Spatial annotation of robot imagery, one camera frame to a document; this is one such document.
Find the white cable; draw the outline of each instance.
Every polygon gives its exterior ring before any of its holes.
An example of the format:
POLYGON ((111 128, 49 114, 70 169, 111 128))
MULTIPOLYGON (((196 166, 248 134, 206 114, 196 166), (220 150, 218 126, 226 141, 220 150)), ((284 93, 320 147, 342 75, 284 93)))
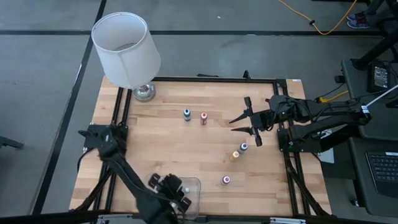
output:
POLYGON ((392 90, 395 90, 396 88, 398 88, 398 85, 392 87, 389 91, 381 94, 379 97, 377 97, 376 99, 372 100, 370 103, 368 103, 366 105, 366 107, 369 107, 370 105, 372 105, 374 102, 376 102, 377 100, 379 100, 380 98, 382 98, 383 96, 386 96, 389 92, 391 92, 392 90))

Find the shoe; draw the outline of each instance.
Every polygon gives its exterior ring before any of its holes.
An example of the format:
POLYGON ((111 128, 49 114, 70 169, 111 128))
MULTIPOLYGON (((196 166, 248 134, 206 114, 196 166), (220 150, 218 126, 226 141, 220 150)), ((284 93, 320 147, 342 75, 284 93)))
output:
POLYGON ((360 20, 348 21, 347 25, 353 29, 368 29, 371 26, 366 17, 360 20))
POLYGON ((356 14, 350 14, 350 15, 347 16, 347 19, 349 21, 354 21, 354 20, 365 18, 367 15, 368 15, 368 12, 367 11, 363 11, 363 12, 359 12, 359 13, 356 13, 356 14))

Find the glass lamp base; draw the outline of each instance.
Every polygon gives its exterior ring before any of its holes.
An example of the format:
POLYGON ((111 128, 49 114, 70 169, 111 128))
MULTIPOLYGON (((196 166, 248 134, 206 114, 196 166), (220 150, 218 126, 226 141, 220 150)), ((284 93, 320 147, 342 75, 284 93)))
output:
POLYGON ((156 95, 155 85, 153 83, 142 85, 133 91, 133 95, 140 102, 148 102, 156 95))

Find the gray floor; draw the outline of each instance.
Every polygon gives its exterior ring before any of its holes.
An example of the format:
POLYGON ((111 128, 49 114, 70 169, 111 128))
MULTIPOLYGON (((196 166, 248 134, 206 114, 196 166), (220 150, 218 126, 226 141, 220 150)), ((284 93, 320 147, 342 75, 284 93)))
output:
MULTIPOLYGON (((347 2, 288 1, 328 30, 349 8, 347 2)), ((100 0, 0 2, 0 30, 89 30, 100 0)), ((366 8, 358 4, 355 10, 366 8)), ((142 16, 151 30, 312 30, 305 19, 277 0, 108 0, 104 15, 142 16)), ((349 30, 342 24, 338 30, 349 30)), ((0 135, 25 142, 22 150, 0 150, 0 217, 28 214, 88 40, 85 35, 0 35, 0 135)), ((360 57, 380 37, 157 35, 159 75, 198 73, 241 77, 300 78, 307 98, 337 86, 340 61, 360 57)), ((390 52, 383 55, 391 59, 390 52)), ((83 138, 91 121, 103 71, 93 49, 80 88, 44 212, 68 210, 83 138)), ((352 182, 326 179, 332 211, 343 218, 397 223, 351 206, 352 182)), ((120 218, 112 223, 128 223, 120 218)))

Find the clear plastic container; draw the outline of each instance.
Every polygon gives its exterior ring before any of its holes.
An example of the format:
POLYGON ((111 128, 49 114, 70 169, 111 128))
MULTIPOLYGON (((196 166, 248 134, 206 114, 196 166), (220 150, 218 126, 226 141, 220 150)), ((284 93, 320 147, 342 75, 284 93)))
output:
MULTIPOLYGON (((144 183, 149 189, 152 189, 148 186, 148 181, 151 176, 152 175, 148 175, 144 179, 144 183)), ((192 202, 188 210, 185 212, 185 218, 188 220, 194 220, 199 215, 199 199, 200 199, 200 188, 201 188, 200 180, 197 179, 196 177, 179 177, 179 178, 182 181, 181 187, 185 194, 185 197, 187 197, 192 202)), ((177 208, 175 208, 175 212, 177 215, 182 215, 181 212, 177 210, 177 208)))

